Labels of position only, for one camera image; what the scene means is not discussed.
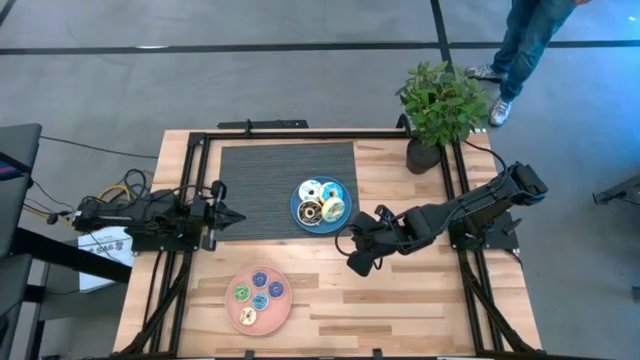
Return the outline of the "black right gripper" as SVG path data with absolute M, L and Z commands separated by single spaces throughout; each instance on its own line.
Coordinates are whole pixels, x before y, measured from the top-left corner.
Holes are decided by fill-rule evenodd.
M 384 205 L 378 205 L 374 213 L 378 219 L 359 212 L 350 225 L 356 250 L 348 255 L 347 265 L 362 277 L 367 277 L 373 268 L 379 269 L 383 258 L 398 249 L 392 225 L 394 214 Z

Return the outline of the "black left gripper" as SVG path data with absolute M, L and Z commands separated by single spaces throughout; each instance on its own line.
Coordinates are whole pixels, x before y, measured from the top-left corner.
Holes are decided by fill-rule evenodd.
M 245 215 L 231 210 L 222 202 L 225 196 L 226 186 L 220 180 L 215 180 L 211 186 L 211 196 L 198 194 L 193 198 L 192 216 L 207 228 L 207 233 L 200 245 L 203 250 L 216 249 L 216 231 L 222 231 L 231 225 L 245 221 Z

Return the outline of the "large pale green donut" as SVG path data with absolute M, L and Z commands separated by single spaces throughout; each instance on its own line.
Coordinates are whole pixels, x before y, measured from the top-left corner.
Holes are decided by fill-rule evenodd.
M 332 197 L 326 200 L 322 206 L 322 218 L 326 222 L 336 222 L 345 213 L 345 203 L 339 197 Z

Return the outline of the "large turquoise donut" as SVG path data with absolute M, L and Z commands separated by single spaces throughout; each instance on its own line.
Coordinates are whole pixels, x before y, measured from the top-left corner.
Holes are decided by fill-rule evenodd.
M 342 199 L 343 188 L 336 182 L 325 182 L 320 187 L 319 198 L 322 203 L 331 199 Z

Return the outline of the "large chocolate sprinkled donut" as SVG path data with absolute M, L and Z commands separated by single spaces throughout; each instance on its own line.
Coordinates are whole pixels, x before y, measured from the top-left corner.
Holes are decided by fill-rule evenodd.
M 299 204 L 297 216 L 305 226 L 317 226 L 323 220 L 322 205 L 314 200 L 305 200 Z

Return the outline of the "large white donut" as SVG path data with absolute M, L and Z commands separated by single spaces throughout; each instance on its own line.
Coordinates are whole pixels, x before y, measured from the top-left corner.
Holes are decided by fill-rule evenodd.
M 322 183 L 309 179 L 301 183 L 298 187 L 298 196 L 302 202 L 304 201 L 321 201 Z

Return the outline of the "dark grey woven placemat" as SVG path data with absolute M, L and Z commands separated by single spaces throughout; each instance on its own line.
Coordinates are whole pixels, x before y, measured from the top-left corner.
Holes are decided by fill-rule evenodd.
M 351 142 L 224 147 L 219 175 L 227 187 L 224 203 L 246 219 L 226 228 L 216 239 L 281 240 L 335 233 L 310 233 L 292 218 L 293 191 L 315 176 L 331 177 L 347 188 L 353 201 L 351 220 L 359 212 Z

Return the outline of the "pink round plate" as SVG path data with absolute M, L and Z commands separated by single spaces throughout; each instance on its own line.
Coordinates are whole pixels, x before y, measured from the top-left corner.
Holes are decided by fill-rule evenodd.
M 269 284 L 273 281 L 282 282 L 286 287 L 284 295 L 278 299 L 271 298 L 268 293 L 269 284 L 265 288 L 255 288 L 252 284 L 252 276 L 256 271 L 267 272 Z M 233 290 L 239 284 L 246 284 L 251 288 L 251 297 L 246 302 L 236 302 L 233 298 Z M 269 306 L 263 311 L 257 311 L 257 320 L 252 326 L 243 326 L 239 322 L 240 312 L 245 307 L 252 307 L 251 300 L 257 293 L 265 293 L 269 296 Z M 292 302 L 293 292 L 288 280 L 282 273 L 268 266 L 254 266 L 240 271 L 232 278 L 224 298 L 225 310 L 232 326 L 247 336 L 266 336 L 278 330 L 288 319 Z

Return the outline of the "white printed paper sheet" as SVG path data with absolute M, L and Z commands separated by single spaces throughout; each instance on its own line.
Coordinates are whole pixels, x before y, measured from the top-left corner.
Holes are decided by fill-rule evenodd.
M 78 248 L 132 267 L 132 238 L 124 227 L 106 227 L 78 237 Z M 79 291 L 89 293 L 114 284 L 113 280 L 79 273 Z

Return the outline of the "green potted plant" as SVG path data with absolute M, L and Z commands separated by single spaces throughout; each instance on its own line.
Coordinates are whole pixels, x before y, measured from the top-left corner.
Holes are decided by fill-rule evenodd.
M 488 125 L 486 91 L 448 62 L 409 69 L 397 96 L 411 125 L 406 166 L 416 175 L 437 166 L 447 144 L 462 142 Z

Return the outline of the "black metal beam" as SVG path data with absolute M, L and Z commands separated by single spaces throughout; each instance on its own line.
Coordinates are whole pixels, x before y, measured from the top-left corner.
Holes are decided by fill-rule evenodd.
M 129 266 L 23 228 L 14 232 L 11 251 L 119 283 L 128 283 L 131 276 Z

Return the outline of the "dark tablet screen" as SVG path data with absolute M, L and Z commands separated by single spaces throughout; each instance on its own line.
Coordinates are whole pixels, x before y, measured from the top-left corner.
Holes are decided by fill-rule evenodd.
M 31 166 L 16 160 L 10 155 L 0 152 L 0 181 L 29 176 L 31 172 Z

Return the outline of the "grey desk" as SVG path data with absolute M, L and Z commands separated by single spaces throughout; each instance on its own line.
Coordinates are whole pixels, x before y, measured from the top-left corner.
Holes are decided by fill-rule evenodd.
M 42 126 L 0 127 L 0 162 L 7 155 L 33 168 Z M 27 285 L 32 258 L 12 255 L 13 238 L 29 188 L 26 171 L 16 178 L 0 178 L 0 360 L 8 360 Z

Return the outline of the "person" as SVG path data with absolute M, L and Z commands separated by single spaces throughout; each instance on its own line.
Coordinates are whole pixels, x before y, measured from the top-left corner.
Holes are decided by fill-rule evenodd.
M 469 67 L 468 77 L 500 84 L 489 124 L 502 126 L 553 36 L 574 10 L 593 0 L 512 0 L 507 29 L 491 64 Z

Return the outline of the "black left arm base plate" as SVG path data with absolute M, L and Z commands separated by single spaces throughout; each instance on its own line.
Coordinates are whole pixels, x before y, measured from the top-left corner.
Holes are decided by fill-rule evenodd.
M 197 250 L 200 241 L 197 235 L 135 235 L 132 237 L 133 252 L 169 251 L 184 252 Z

